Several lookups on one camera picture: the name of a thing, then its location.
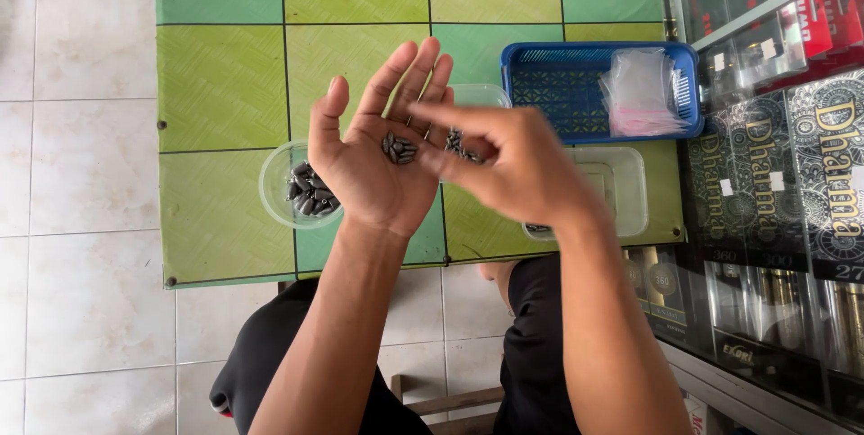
clear plastic bag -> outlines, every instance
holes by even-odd
[[[618,49],[600,76],[613,137],[653,137],[686,131],[672,90],[675,62],[661,48]]]

blue plastic basket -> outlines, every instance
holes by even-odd
[[[661,47],[675,61],[673,99],[686,131],[655,137],[610,137],[599,76],[612,66],[617,49]],[[501,79],[513,106],[546,113],[566,144],[614,143],[652,139],[690,139],[704,121],[697,92],[696,51],[677,42],[513,43],[501,52]]]

plastic container lid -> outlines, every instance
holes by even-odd
[[[615,219],[620,238],[642,234],[648,228],[648,194],[642,155],[629,147],[567,148],[568,153],[589,178]],[[555,240],[552,231],[532,232],[524,222],[522,230],[539,242]]]
[[[265,160],[258,176],[261,202],[273,219],[294,229],[318,229],[342,216],[342,206],[327,215],[302,215],[288,198],[291,169],[308,159],[308,141],[293,140],[276,148]]]
[[[454,84],[454,103],[457,106],[485,106],[513,108],[506,91],[494,84]]]

plastic cup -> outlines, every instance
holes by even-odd
[[[258,176],[258,193],[273,219],[294,229],[318,229],[342,216],[342,205],[329,214],[302,215],[288,200],[291,169],[308,160],[308,141],[292,140],[276,148],[265,160]]]

